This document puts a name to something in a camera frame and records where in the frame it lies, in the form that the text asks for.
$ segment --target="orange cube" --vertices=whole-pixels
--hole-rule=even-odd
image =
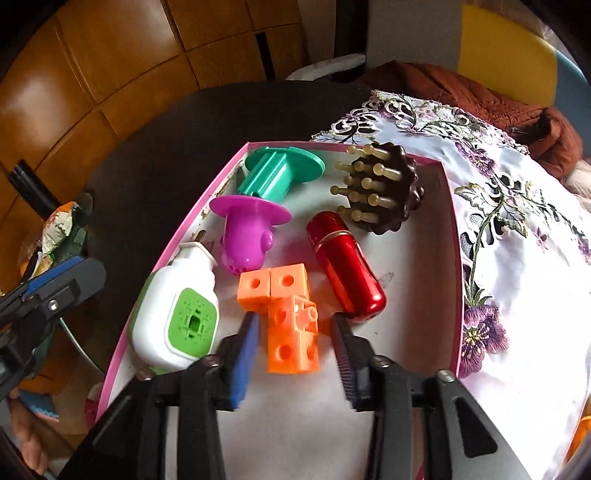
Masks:
[[[272,374],[317,372],[318,335],[305,330],[269,330],[267,368]]]
[[[269,323],[271,330],[306,330],[318,333],[318,311],[316,303],[296,295],[279,300],[271,300],[269,304]]]
[[[271,270],[241,273],[236,299],[247,312],[266,314],[271,300]]]
[[[271,298],[276,300],[291,295],[310,299],[308,274],[303,263],[271,269]]]

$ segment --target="red thermos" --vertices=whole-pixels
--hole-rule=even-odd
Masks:
[[[316,258],[343,310],[362,323],[386,307],[386,295],[359,244],[333,212],[320,212],[306,226]]]

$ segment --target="round table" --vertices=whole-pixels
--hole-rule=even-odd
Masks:
[[[94,309],[102,348],[114,351],[161,251],[244,143],[309,140],[369,96],[328,82],[237,83],[184,98],[122,142],[85,188],[94,198],[87,252],[107,272]]]

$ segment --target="wooden panel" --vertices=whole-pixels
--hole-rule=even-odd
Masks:
[[[41,233],[43,221],[22,198],[17,198],[0,225],[0,290],[9,292],[21,279],[17,265],[25,237]]]
[[[300,22],[297,0],[246,0],[255,30]]]
[[[185,50],[248,32],[244,0],[168,0]]]
[[[160,0],[69,0],[57,17],[98,102],[181,52]]]
[[[91,108],[49,20],[0,83],[0,161],[12,168],[24,158],[35,168]]]
[[[277,80],[308,65],[306,39],[301,25],[269,28],[265,30]]]
[[[52,149],[37,168],[37,175],[62,202],[74,200],[88,175],[118,140],[101,111],[86,115]]]
[[[128,83],[100,107],[117,136],[124,140],[197,89],[189,61],[183,55]]]
[[[227,83],[265,80],[253,34],[226,38],[188,53],[201,88]]]
[[[0,223],[16,198],[17,193],[10,182],[4,175],[0,175]]]

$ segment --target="white lace cloth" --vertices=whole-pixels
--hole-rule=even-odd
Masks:
[[[589,392],[589,213],[527,147],[438,102],[375,91],[312,140],[444,164],[465,274],[460,376],[532,480],[554,478]]]

